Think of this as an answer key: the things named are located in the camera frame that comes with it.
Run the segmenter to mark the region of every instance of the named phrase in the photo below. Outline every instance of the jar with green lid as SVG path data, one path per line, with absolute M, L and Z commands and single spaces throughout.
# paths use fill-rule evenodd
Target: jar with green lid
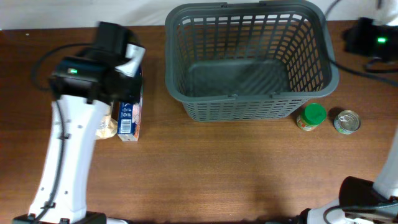
M 297 126 L 304 131 L 315 129 L 326 119 L 326 110 L 318 103 L 312 103 L 305 107 L 297 117 Z

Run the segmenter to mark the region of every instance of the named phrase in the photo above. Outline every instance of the brown tabletop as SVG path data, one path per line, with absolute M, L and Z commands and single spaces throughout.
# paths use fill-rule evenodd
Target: brown tabletop
M 337 61 L 361 68 L 366 58 L 343 52 L 352 22 L 330 22 Z M 146 47 L 146 79 L 138 142 L 115 136 L 96 142 L 87 188 L 88 210 L 157 222 L 210 222 L 292 216 L 337 198 L 349 175 L 374 180 L 398 123 L 398 88 L 340 72 L 331 95 L 310 100 L 329 111 L 316 130 L 284 119 L 197 123 L 168 93 L 164 27 L 132 27 Z M 28 79 L 33 63 L 63 44 L 90 42 L 94 29 L 0 33 L 0 223 L 28 212 L 47 152 L 52 97 Z M 68 49 L 50 58 L 40 80 Z M 349 136 L 331 122 L 349 109 L 362 120 Z

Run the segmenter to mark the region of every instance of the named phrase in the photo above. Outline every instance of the box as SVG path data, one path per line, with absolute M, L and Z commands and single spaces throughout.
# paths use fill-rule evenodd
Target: box
M 141 97 L 139 103 L 130 104 L 120 102 L 119 118 L 118 118 L 118 136 L 122 141 L 138 141 L 141 111 L 142 111 L 142 94 L 144 87 L 141 86 Z

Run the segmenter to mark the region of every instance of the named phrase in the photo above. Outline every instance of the basket bottom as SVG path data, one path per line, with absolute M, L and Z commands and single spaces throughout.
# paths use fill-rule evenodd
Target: basket bottom
M 291 91 L 280 60 L 231 59 L 194 63 L 186 79 L 186 95 L 268 95 Z

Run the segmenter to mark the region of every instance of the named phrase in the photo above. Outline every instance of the white wall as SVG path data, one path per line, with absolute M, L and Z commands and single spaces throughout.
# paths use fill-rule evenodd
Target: white wall
M 325 12 L 332 0 L 310 0 Z M 0 0 L 0 29 L 93 27 L 97 21 L 124 26 L 164 25 L 176 6 L 222 0 Z M 229 0 L 228 3 L 258 2 Z M 352 20 L 376 15 L 375 0 L 344 0 L 329 20 Z

